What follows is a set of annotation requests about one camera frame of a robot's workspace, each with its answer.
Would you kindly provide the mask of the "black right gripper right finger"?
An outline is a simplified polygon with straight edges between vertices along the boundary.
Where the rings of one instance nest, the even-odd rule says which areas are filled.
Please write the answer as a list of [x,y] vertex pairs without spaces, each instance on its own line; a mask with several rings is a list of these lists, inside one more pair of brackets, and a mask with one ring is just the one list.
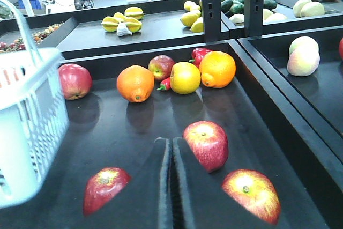
[[172,141],[171,166],[174,228],[275,228],[224,193],[183,138]]

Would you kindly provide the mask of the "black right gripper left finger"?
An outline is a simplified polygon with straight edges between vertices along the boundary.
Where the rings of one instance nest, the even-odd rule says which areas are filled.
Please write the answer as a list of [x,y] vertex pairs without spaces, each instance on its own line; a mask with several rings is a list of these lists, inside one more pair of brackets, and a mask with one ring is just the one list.
[[157,138],[140,170],[111,201],[73,228],[171,228],[170,141]]

